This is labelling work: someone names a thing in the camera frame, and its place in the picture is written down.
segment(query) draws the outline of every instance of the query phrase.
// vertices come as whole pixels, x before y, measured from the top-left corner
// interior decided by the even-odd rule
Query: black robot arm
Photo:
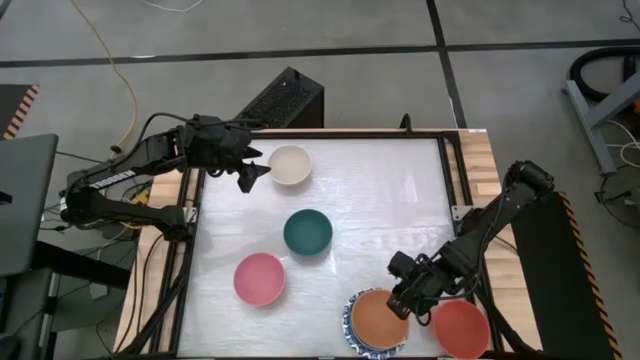
[[[144,129],[155,116],[147,120]],[[237,172],[240,190],[248,193],[256,179],[269,172],[270,168],[266,166],[243,162],[243,159],[262,155],[249,147],[251,134],[247,129],[211,116],[195,115],[183,121],[184,126],[144,140],[139,138],[127,154],[69,174],[61,199],[60,217],[79,228],[105,220],[154,225],[162,231],[165,240],[184,241],[191,234],[183,208],[136,206],[107,199],[99,190],[138,175],[155,176],[195,168],[206,170],[213,177]]]
[[[432,257],[413,259],[396,252],[387,269],[400,279],[387,305],[400,318],[411,312],[426,314],[443,293],[456,295],[475,288],[482,255],[493,239],[527,205],[553,191],[553,177],[530,161],[516,162],[508,170],[503,191],[484,209],[467,213],[448,241]]]

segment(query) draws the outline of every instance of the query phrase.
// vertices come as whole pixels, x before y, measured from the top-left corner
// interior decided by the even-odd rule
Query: black floor stripe
[[[159,55],[143,57],[116,57],[117,64],[150,64],[187,61],[216,61],[243,59],[277,59],[292,57],[314,56],[343,56],[343,55],[375,55],[375,54],[415,54],[436,51],[436,46],[372,46],[333,49],[301,49],[275,50],[255,52],[206,53],[185,55]],[[16,67],[50,67],[50,66],[78,66],[78,65],[108,65],[107,58],[58,59],[58,60],[18,60],[0,61],[0,68]]]
[[[640,39],[584,40],[584,41],[540,41],[502,44],[466,44],[447,45],[449,52],[495,51],[495,50],[534,50],[534,49],[575,49],[607,46],[640,46]]]
[[[585,40],[585,41],[547,41],[530,43],[503,44],[461,44],[461,45],[416,45],[416,46],[372,46],[332,49],[299,49],[274,51],[248,51],[228,53],[203,53],[183,55],[150,55],[141,57],[116,57],[117,64],[153,64],[190,61],[244,60],[244,59],[277,59],[314,56],[343,56],[343,55],[376,55],[376,54],[416,54],[440,52],[475,52],[496,50],[529,50],[529,49],[573,49],[606,46],[640,46],[640,39],[619,40]],[[53,59],[53,60],[13,60],[0,61],[0,68],[21,67],[56,67],[108,65],[107,58],[81,59]]]
[[[464,111],[462,110],[462,101],[460,100],[456,78],[453,74],[451,59],[449,59],[449,53],[447,52],[447,46],[444,40],[444,32],[442,31],[442,24],[440,23],[438,9],[436,8],[435,0],[426,0],[426,2],[427,8],[429,9],[431,26],[433,27],[433,34],[436,37],[436,46],[438,47],[438,55],[440,56],[440,63],[442,64],[444,81],[447,86],[447,92],[449,93],[449,99],[451,100],[453,116],[455,117],[458,128],[466,129],[467,120],[465,119]]]

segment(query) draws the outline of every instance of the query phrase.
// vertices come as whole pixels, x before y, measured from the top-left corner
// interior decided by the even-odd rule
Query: gray floor
[[[435,44],[427,7],[418,0],[204,0],[186,14],[139,1],[78,1],[116,56]],[[182,7],[190,2],[161,3]],[[436,3],[449,44],[639,35],[618,21],[624,15],[618,1],[590,1],[588,6],[578,0]],[[628,3],[640,17],[640,3]],[[67,0],[14,0],[0,20],[0,49],[0,61],[104,57]],[[449,55],[467,124],[489,130],[501,174],[514,160],[531,159],[569,194],[623,355],[635,358],[640,354],[640,267],[635,261],[639,234],[595,202],[597,165],[568,98],[560,92],[571,62],[587,50]],[[456,126],[437,53],[136,64],[121,69],[136,92],[141,119],[156,111],[229,118],[286,66],[326,87],[327,127],[396,127],[405,112],[419,127]],[[619,62],[594,64],[585,75],[610,90],[619,81]],[[0,69],[0,83],[41,85],[20,136],[57,133],[62,151],[104,159],[130,121],[131,100],[106,65],[5,68]],[[150,133],[173,125],[159,120]],[[56,201],[65,174],[90,165],[58,156],[49,202]],[[637,178],[636,169],[625,172],[627,179]],[[41,238],[73,249],[104,241],[100,234],[80,231]],[[61,336],[58,349],[57,359],[104,352],[93,328]]]

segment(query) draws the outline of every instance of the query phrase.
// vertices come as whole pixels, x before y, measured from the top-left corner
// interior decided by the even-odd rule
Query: hazard striped tape
[[[562,203],[564,204],[565,211],[567,212],[567,216],[569,217],[569,224],[573,229],[573,237],[576,240],[576,245],[578,246],[578,251],[580,252],[580,257],[582,258],[582,264],[584,265],[584,269],[587,272],[587,279],[589,280],[589,284],[591,285],[591,292],[593,293],[593,298],[595,300],[596,306],[600,311],[600,318],[602,319],[604,331],[607,333],[607,337],[609,338],[609,345],[613,350],[613,358],[615,360],[622,360],[622,354],[620,353],[620,347],[618,346],[616,333],[613,331],[611,321],[609,321],[609,315],[607,314],[607,310],[605,309],[602,295],[600,295],[600,288],[598,287],[598,284],[596,282],[596,276],[593,274],[591,261],[589,261],[589,255],[587,255],[587,249],[582,242],[582,236],[580,234],[580,229],[578,228],[576,216],[573,213],[573,209],[571,208],[571,203],[569,202],[567,194],[558,193],[558,195],[560,195],[560,197],[562,198]]]
[[[7,130],[2,136],[3,139],[11,140],[18,136],[18,130],[22,127],[24,119],[27,117],[29,109],[31,109],[31,105],[33,105],[33,102],[36,100],[38,91],[40,91],[40,86],[33,85],[29,90],[27,90],[27,93],[24,94],[22,102],[20,103],[20,106],[18,106],[18,110],[16,110],[16,113],[13,115],[13,119],[11,119],[11,124],[9,124],[9,127],[7,127]]]

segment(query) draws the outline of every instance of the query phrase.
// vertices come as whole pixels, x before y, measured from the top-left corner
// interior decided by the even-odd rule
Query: black box
[[[324,128],[324,87],[287,67],[235,117],[240,119],[264,120],[270,128]]]

